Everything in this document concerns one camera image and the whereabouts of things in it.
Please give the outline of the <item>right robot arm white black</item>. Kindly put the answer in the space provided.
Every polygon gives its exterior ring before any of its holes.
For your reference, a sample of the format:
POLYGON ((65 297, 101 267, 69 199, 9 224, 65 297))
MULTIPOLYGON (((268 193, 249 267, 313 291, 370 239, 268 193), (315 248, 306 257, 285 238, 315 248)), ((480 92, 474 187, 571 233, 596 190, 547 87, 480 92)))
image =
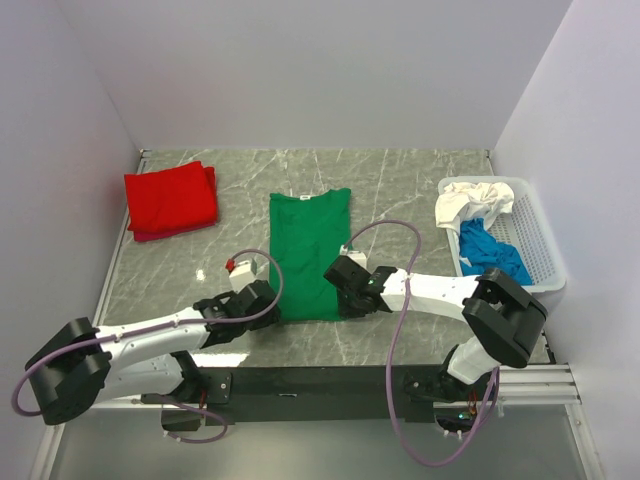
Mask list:
POLYGON ((460 399, 497 367, 529 364, 547 318, 546 308, 506 272, 445 277, 381 266, 369 272, 339 256, 324 278, 336 288, 340 315, 360 318, 403 310, 459 320, 473 336, 447 354, 432 382, 436 391, 460 399))

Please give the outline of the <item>green t shirt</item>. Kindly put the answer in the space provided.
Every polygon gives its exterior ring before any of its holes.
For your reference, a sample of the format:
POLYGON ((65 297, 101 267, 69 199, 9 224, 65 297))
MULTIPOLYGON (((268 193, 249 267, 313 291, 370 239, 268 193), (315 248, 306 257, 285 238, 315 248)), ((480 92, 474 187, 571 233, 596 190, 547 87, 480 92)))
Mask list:
POLYGON ((324 278, 350 238, 351 190, 341 188, 308 199, 272 193, 269 253, 282 272, 269 271, 285 323, 338 321, 336 289, 324 278))

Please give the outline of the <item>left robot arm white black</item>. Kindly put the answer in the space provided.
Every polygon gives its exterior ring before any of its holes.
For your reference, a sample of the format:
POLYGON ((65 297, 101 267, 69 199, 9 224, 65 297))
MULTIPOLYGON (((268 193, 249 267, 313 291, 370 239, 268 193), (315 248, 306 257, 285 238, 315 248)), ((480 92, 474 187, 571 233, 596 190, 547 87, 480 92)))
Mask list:
POLYGON ((208 396, 210 382, 193 352, 278 322, 281 294, 255 280, 165 317, 106 327, 72 320, 25 365, 35 413, 45 424, 59 425, 119 397, 198 402, 208 396))

